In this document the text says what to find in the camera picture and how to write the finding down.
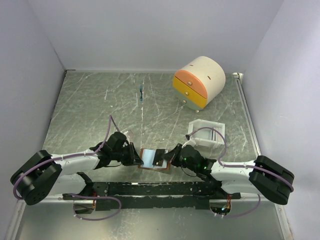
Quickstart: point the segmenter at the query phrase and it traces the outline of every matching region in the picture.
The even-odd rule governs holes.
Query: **white wall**
[[[261,152],[295,174],[295,239],[320,236],[320,1],[285,0],[244,74]]]
[[[10,177],[42,148],[63,72],[27,0],[0,1],[0,239],[17,202]]]
[[[29,0],[67,69],[248,66],[283,0]]]

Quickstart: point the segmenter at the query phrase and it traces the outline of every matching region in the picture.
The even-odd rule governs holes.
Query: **scratched metal surface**
[[[234,202],[232,214],[252,209],[257,202]],[[241,218],[214,217],[194,208],[123,209],[104,221],[81,221],[72,203],[26,206],[16,240],[283,240],[275,205],[263,201]],[[95,212],[102,218],[111,211]]]
[[[131,130],[137,151],[143,148],[173,148],[184,142],[188,124],[195,119],[225,123],[227,162],[255,159],[255,151],[242,109],[236,82],[227,75],[226,85],[206,108],[196,114],[173,96],[173,74],[69,72],[45,140],[49,153],[85,150],[100,142],[112,114],[121,130]],[[140,101],[140,86],[144,97]],[[215,158],[222,148],[201,149]],[[196,181],[181,169],[167,172],[116,167],[90,171],[94,181]],[[232,204],[232,214],[251,209],[256,200]],[[95,212],[101,218],[112,211]],[[16,240],[194,240],[194,239],[283,239],[275,205],[263,201],[253,213],[240,219],[213,217],[209,210],[194,208],[123,209],[115,217],[99,222],[73,217],[72,203],[44,201],[26,206]]]
[[[245,113],[236,82],[226,75],[222,92],[199,113],[174,97],[170,73],[67,73],[44,143],[49,153],[79,152],[101,142],[112,114],[120,130],[131,130],[130,139],[141,148],[172,149],[185,142],[189,122],[196,119],[225,124],[228,151],[223,161],[255,159]],[[143,88],[143,100],[140,88]],[[199,149],[205,157],[216,158],[223,147]],[[136,166],[100,168],[87,172],[93,181],[164,182],[198,181],[180,168],[164,172]]]

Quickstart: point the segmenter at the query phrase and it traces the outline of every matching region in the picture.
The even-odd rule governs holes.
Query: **black metal base plate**
[[[93,192],[97,196],[118,198],[123,209],[185,208],[210,209],[209,200],[226,200],[224,192],[216,182],[94,182]],[[240,193],[232,194],[240,199]],[[68,194],[64,200],[77,200]],[[118,203],[110,199],[98,199],[96,211],[117,209]]]

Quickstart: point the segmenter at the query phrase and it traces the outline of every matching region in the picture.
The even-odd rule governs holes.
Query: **wire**
[[[188,173],[185,172],[185,170],[181,167],[182,172],[184,172],[186,175],[188,175],[189,177],[193,177],[195,178],[197,176],[197,174],[195,174],[195,176],[189,175]]]
[[[38,168],[42,167],[43,165],[46,165],[48,163],[51,163],[53,161],[58,161],[58,160],[62,160],[62,159],[72,159],[72,158],[75,158],[75,157],[82,157],[82,156],[92,156],[92,155],[95,155],[97,152],[100,151],[100,149],[105,145],[107,139],[108,139],[108,136],[109,136],[109,132],[110,132],[110,128],[111,128],[111,122],[113,122],[115,128],[117,129],[118,132],[120,132],[118,126],[116,125],[113,117],[111,115],[109,115],[109,123],[108,123],[108,128],[107,128],[107,131],[106,131],[106,135],[105,135],[105,138],[103,140],[103,142],[101,143],[101,145],[94,151],[94,152],[88,152],[88,153],[84,153],[84,152],[81,152],[81,153],[73,153],[73,154],[70,154],[70,155],[66,155],[66,156],[59,156],[59,157],[54,157],[54,158],[51,158],[51,159],[48,159],[46,161],[43,161],[37,165],[35,165],[34,167],[30,168],[28,171],[26,171],[24,174],[22,174],[18,180],[15,182],[15,184],[13,185],[13,195],[16,199],[19,199],[19,200],[22,200],[23,198],[21,196],[19,196],[17,194],[17,187],[19,185],[19,183],[22,181],[22,179],[24,177],[26,177],[28,174],[30,174],[31,172],[37,170]],[[111,218],[113,217],[114,215],[118,214],[120,212],[120,209],[121,209],[121,202],[119,199],[115,198],[115,197],[111,197],[111,196],[92,196],[92,197],[89,197],[89,196],[81,196],[81,195],[77,195],[77,194],[73,194],[73,193],[68,193],[69,195],[71,196],[74,196],[74,197],[77,197],[77,198],[82,198],[82,199],[112,199],[112,200],[115,200],[119,203],[119,209],[116,213],[114,214],[111,214],[110,216],[108,217],[104,217],[104,218],[98,218],[98,219],[91,219],[91,218],[85,218],[85,217],[79,217],[78,215],[76,215],[77,218],[79,219],[82,219],[82,220],[88,220],[88,221],[100,221],[100,220],[105,220],[105,219],[108,219],[108,218]]]
[[[187,143],[188,143],[188,141],[186,141],[183,145],[182,145],[182,149],[185,147],[185,146],[187,146]]]
[[[226,208],[227,209],[231,208],[231,195],[228,195],[227,197]]]
[[[258,195],[258,202],[257,202],[257,204],[252,208],[252,209],[250,209],[249,211],[246,211],[246,212],[244,212],[244,213],[240,213],[240,214],[237,214],[237,215],[221,215],[221,214],[218,214],[218,213],[214,213],[214,216],[220,216],[220,217],[222,217],[222,218],[228,218],[228,219],[234,219],[234,218],[240,218],[240,217],[243,217],[243,216],[245,216],[245,215],[248,215],[248,214],[250,214],[250,213],[252,213],[253,211],[255,211],[258,207],[259,207],[259,205],[260,205],[260,203],[261,203],[261,197],[260,197],[260,195],[259,194],[257,194]]]
[[[230,164],[223,164],[221,162],[221,158],[226,154],[227,152],[227,141],[226,139],[224,138],[224,136],[216,129],[214,129],[213,127],[209,127],[209,126],[204,126],[204,127],[200,127],[196,130],[194,130],[193,132],[191,132],[189,135],[193,135],[195,134],[196,132],[198,132],[199,130],[202,130],[202,129],[211,129],[213,131],[215,131],[217,134],[220,135],[220,137],[222,138],[223,142],[224,142],[224,150],[223,152],[221,153],[221,155],[216,159],[218,161],[218,163],[222,166],[222,167],[226,167],[226,168],[251,168],[251,169],[257,169],[261,172],[264,172],[264,173],[267,173],[267,174],[270,174],[272,176],[274,176],[275,178],[281,180],[282,182],[284,182],[286,185],[288,185],[288,187],[290,188],[291,190],[291,193],[295,190],[294,187],[292,186],[292,184],[290,182],[288,182],[286,179],[284,179],[282,176],[279,176],[278,174],[272,172],[272,171],[269,171],[267,169],[264,169],[262,167],[259,167],[259,166],[253,166],[253,165],[230,165]]]
[[[115,168],[115,167],[119,167],[121,165],[122,165],[122,163],[120,163],[119,165],[115,165],[115,166],[106,166],[105,168]]]
[[[97,193],[96,193],[95,191],[93,192],[93,196],[94,196],[94,197],[97,196]],[[96,208],[96,200],[95,200],[95,199],[94,199],[93,202],[92,202],[92,207],[93,207],[94,209]]]
[[[86,210],[95,210],[93,207],[88,207],[88,206],[85,206],[85,205],[82,205],[82,204],[75,204],[74,207],[81,207],[81,208],[84,208]]]
[[[100,151],[100,149],[104,146],[104,144],[106,143],[107,141],[107,138],[108,138],[108,135],[109,135],[109,132],[110,132],[110,127],[111,127],[111,121],[114,123],[114,120],[113,120],[113,117],[111,115],[109,115],[109,123],[108,123],[108,129],[106,131],[106,135],[105,135],[105,138],[103,140],[103,142],[101,143],[101,145],[94,151],[94,152],[89,152],[89,153],[86,153],[86,156],[92,156],[92,155],[95,155],[97,152]],[[28,171],[26,171],[23,175],[21,175],[18,180],[15,182],[14,186],[13,186],[13,195],[16,199],[19,199],[19,200],[22,200],[23,198],[21,196],[18,196],[17,194],[17,187],[19,185],[19,183],[22,181],[22,179],[27,176],[28,174],[30,174],[31,172],[33,172],[34,170],[37,170],[38,168],[42,167],[43,165],[46,165],[48,163],[51,163],[53,161],[58,161],[58,160],[62,160],[62,159],[70,159],[70,158],[75,158],[75,157],[82,157],[84,156],[85,154],[84,153],[73,153],[73,154],[70,154],[70,155],[66,155],[66,156],[58,156],[58,157],[54,157],[54,158],[51,158],[51,159],[48,159],[46,161],[43,161],[37,165],[35,165],[34,167],[30,168]]]
[[[109,216],[106,217],[102,217],[102,218],[87,218],[87,217],[81,217],[76,213],[76,206],[73,205],[73,214],[76,218],[80,219],[80,220],[86,220],[86,221],[102,221],[102,220],[106,220],[106,219],[110,219],[113,216],[117,215],[122,207],[121,201],[118,198],[115,198],[113,196],[81,196],[78,194],[73,194],[73,193],[68,193],[69,195],[71,195],[72,197],[75,198],[80,198],[80,199],[92,199],[92,200],[98,200],[98,199],[110,199],[110,200],[115,200],[119,203],[119,208],[117,209],[116,212],[110,214]]]

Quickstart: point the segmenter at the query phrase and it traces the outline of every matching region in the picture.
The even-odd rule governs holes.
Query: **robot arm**
[[[121,132],[110,136],[104,146],[97,152],[101,143],[90,149],[64,156],[50,155],[47,151],[38,151],[10,179],[13,185],[18,179],[38,164],[49,161],[30,172],[17,183],[17,191],[28,205],[42,201],[48,195],[80,194],[91,196],[94,183],[83,172],[102,167],[109,167],[111,161],[121,162],[124,166],[142,165],[132,142],[128,142]],[[61,160],[50,161],[55,157]],[[241,163],[221,163],[215,159],[204,158],[191,145],[183,147],[178,144],[162,158],[173,166],[188,168],[205,182],[217,186],[226,194],[254,193],[262,194],[268,200],[285,205],[291,192],[288,184],[274,177],[280,176],[290,185],[294,175],[265,156],[256,160]],[[246,166],[259,166],[257,169]]]
[[[134,144],[127,141],[121,132],[115,132],[96,154],[101,142],[83,152],[56,155],[40,150],[34,154],[10,181],[14,185],[28,170],[36,165],[60,157],[61,160],[49,162],[25,176],[17,185],[17,191],[28,205],[42,201],[46,196],[57,194],[90,194],[92,182],[83,172],[108,167],[111,161],[121,162],[124,166],[142,165]]]
[[[295,178],[292,172],[262,155],[247,162],[218,162],[202,157],[191,145],[178,144],[163,158],[176,167],[188,168],[204,181],[219,182],[227,194],[262,194],[280,205],[288,203]]]

